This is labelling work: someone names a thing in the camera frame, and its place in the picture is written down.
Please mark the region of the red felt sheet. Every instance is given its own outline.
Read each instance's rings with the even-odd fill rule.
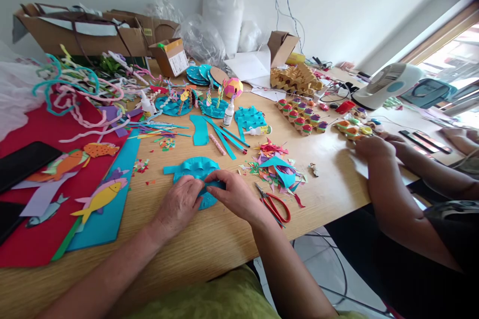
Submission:
[[[101,121],[100,112],[92,104],[82,96],[79,101],[81,102],[80,110],[85,120],[90,123]],[[42,141],[67,153],[74,149],[83,149],[86,144],[97,142],[99,139],[99,135],[88,135],[70,143],[58,142],[58,140],[67,140],[79,133],[87,132],[89,129],[79,125],[71,114],[61,117],[52,115],[47,112],[46,104],[30,111],[27,115],[28,123],[9,133],[0,143],[0,158],[34,141]],[[119,138],[115,132],[112,132],[105,135],[102,142],[122,147],[127,138],[128,136]],[[37,267],[50,263],[51,258],[77,220],[77,217],[70,214],[81,210],[84,206],[84,203],[76,202],[75,198],[92,195],[110,169],[115,157],[92,158],[85,168],[81,167],[84,165],[82,163],[73,169],[72,171],[79,170],[79,173],[60,187],[52,202],[56,201],[60,194],[70,198],[60,205],[54,216],[38,226],[26,228],[25,224],[28,220],[26,218],[0,246],[0,267]],[[0,195],[0,201],[26,204],[36,189],[10,190]]]

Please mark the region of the clear plastic wrap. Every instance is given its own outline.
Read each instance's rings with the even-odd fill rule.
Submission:
[[[38,92],[37,97],[31,93],[41,81],[36,75],[38,69],[0,41],[0,142],[10,131],[25,126],[28,122],[25,113],[45,101],[43,92]]]
[[[251,20],[243,21],[239,34],[238,52],[252,52],[258,50],[261,45],[262,32]]]
[[[177,23],[183,21],[183,14],[180,10],[173,7],[170,0],[155,0],[154,2],[149,3],[146,5],[145,15]]]
[[[193,14],[180,23],[173,37],[183,39],[185,51],[201,63],[219,67],[226,57],[220,33],[199,14]]]

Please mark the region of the cardboard box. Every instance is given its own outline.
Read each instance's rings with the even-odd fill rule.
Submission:
[[[173,38],[149,46],[149,49],[155,57],[163,76],[177,77],[185,71],[190,64],[183,49],[183,40]]]
[[[180,24],[174,21],[161,20],[135,12],[111,10],[110,13],[135,17],[143,28],[148,46],[173,38],[176,29],[180,26]]]
[[[299,37],[293,36],[289,32],[272,31],[268,40],[271,68],[284,65],[298,42]]]
[[[130,28],[119,28],[119,32],[132,56],[143,57],[150,55],[147,42],[142,34],[142,29],[135,17],[108,12],[105,12],[103,17],[108,20],[116,19],[118,21],[126,21],[130,26]],[[115,27],[112,25],[109,26],[114,31],[111,36],[78,33],[77,41],[73,30],[42,19],[35,5],[29,3],[13,14],[13,43],[18,42],[30,32],[42,50],[52,55],[63,55],[63,51],[60,48],[60,44],[63,44],[71,55],[83,56],[83,52],[78,45],[80,44],[87,56],[98,56],[108,50],[120,53],[125,57],[130,56],[123,41],[116,32]]]

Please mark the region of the white plastic bag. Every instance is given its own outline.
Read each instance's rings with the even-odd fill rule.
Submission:
[[[45,101],[41,91],[37,97],[31,93],[41,81],[35,73],[38,66],[19,60],[20,57],[0,41],[0,142],[10,131],[25,126],[28,122],[25,113]]]
[[[203,17],[218,29],[228,58],[238,51],[243,10],[243,0],[203,0]]]
[[[181,37],[186,53],[201,63],[221,67],[225,59],[225,44],[218,30],[199,14],[183,21],[173,38]]]
[[[251,20],[243,21],[239,35],[238,52],[256,51],[261,45],[261,29],[256,22]]]

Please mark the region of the green shirt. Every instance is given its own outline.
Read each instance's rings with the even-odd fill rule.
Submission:
[[[354,312],[339,314],[341,319],[366,318]],[[280,319],[247,266],[236,268],[210,282],[166,294],[127,318]]]

